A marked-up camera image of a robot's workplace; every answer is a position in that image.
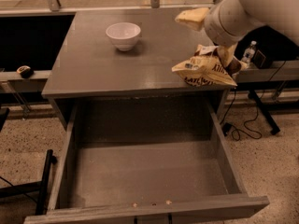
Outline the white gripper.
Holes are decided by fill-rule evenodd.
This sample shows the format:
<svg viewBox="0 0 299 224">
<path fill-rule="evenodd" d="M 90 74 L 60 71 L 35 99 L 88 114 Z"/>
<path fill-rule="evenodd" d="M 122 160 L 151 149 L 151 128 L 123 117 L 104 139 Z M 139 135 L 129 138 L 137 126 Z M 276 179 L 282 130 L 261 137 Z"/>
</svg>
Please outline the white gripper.
<svg viewBox="0 0 299 224">
<path fill-rule="evenodd" d="M 237 65 L 236 43 L 249 32 L 264 26 L 245 11 L 239 0 L 222 0 L 210 10 L 199 7 L 181 11 L 175 22 L 194 31 L 200 31 L 204 26 L 207 36 L 219 45 L 217 53 L 224 68 Z"/>
</svg>

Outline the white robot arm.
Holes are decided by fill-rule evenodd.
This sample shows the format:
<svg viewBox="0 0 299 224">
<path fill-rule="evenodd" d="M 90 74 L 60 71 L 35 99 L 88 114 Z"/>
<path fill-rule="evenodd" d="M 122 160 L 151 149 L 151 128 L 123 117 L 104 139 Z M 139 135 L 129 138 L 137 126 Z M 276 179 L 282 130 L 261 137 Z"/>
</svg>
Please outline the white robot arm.
<svg viewBox="0 0 299 224">
<path fill-rule="evenodd" d="M 299 0 L 222 0 L 213 7 L 184 10 L 176 22 L 194 31 L 204 30 L 218 46 L 224 64 L 232 61 L 236 44 L 255 30 L 272 59 L 298 57 Z"/>
</svg>

